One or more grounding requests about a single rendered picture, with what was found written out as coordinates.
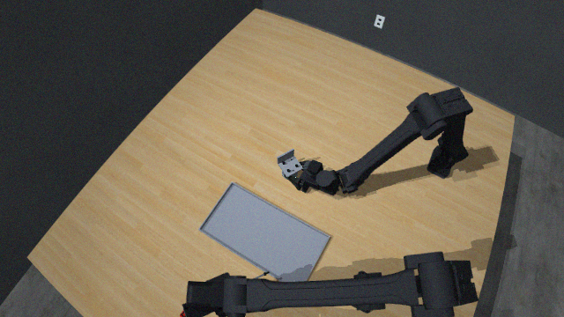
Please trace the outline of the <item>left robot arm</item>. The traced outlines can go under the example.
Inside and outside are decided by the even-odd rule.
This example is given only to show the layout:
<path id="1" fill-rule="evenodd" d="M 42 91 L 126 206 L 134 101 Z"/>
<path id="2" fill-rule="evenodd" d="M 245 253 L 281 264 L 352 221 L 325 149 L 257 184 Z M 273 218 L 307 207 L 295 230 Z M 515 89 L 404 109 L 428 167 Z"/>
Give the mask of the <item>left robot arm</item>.
<path id="1" fill-rule="evenodd" d="M 453 306 L 479 301 L 470 261 L 444 261 L 443 252 L 432 252 L 404 256 L 404 267 L 386 276 L 360 271 L 353 278 L 322 281 L 276 282 L 246 276 L 227 276 L 224 283 L 188 281 L 182 307 L 186 317 L 213 312 L 245 317 L 283 307 L 353 306 L 370 313 L 386 309 L 385 304 L 399 304 L 410 306 L 412 317 L 455 317 Z"/>

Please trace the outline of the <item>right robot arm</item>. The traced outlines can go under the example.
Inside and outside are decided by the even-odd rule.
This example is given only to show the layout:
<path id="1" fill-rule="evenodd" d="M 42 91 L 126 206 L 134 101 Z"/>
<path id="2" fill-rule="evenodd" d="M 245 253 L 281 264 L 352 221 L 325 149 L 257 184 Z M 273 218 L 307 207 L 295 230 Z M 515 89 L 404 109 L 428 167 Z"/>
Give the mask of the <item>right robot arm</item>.
<path id="1" fill-rule="evenodd" d="M 429 169 L 444 177 L 449 176 L 451 167 L 469 156 L 463 147 L 466 118 L 464 115 L 473 112 L 468 100 L 460 88 L 456 87 L 431 95 L 428 92 L 421 93 L 407 109 L 409 114 L 395 130 L 349 166 L 337 171 L 327 171 L 323 170 L 323 163 L 307 161 L 303 166 L 303 170 L 308 174 L 306 185 L 317 190 L 320 186 L 321 191 L 329 195 L 335 195 L 340 186 L 344 194 L 351 194 L 358 190 L 376 168 L 412 141 L 420 136 L 423 136 L 424 140 L 433 140 L 443 131 L 442 136 L 438 138 L 439 145 L 434 149 Z"/>

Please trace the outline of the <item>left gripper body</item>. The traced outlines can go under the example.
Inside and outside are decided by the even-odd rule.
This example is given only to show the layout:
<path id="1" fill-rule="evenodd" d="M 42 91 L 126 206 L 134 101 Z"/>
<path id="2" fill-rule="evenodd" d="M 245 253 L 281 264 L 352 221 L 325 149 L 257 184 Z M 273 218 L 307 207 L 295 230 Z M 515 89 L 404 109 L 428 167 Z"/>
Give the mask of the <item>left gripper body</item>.
<path id="1" fill-rule="evenodd" d="M 206 282 L 214 282 L 214 283 L 224 283 L 224 278 L 226 279 L 227 276 L 230 276 L 229 273 L 224 273 L 220 276 L 216 276 L 210 280 L 207 280 Z M 216 313 L 217 314 L 217 313 Z M 222 314 L 217 314 L 219 317 L 227 317 L 226 313 L 222 313 Z"/>

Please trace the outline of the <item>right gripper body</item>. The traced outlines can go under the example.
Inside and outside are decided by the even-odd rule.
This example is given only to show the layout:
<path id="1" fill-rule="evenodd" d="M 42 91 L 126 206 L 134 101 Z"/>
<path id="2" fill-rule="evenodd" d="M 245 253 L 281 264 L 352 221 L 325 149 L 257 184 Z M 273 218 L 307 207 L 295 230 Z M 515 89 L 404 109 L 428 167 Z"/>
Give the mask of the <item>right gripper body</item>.
<path id="1" fill-rule="evenodd" d="M 305 171 L 303 171 L 300 178 L 296 182 L 298 188 L 302 187 L 302 192 L 304 192 L 304 193 L 306 193 L 308 188 L 309 188 L 309 186 L 307 186 L 306 182 L 305 182 L 307 177 L 308 177 L 308 174 Z"/>

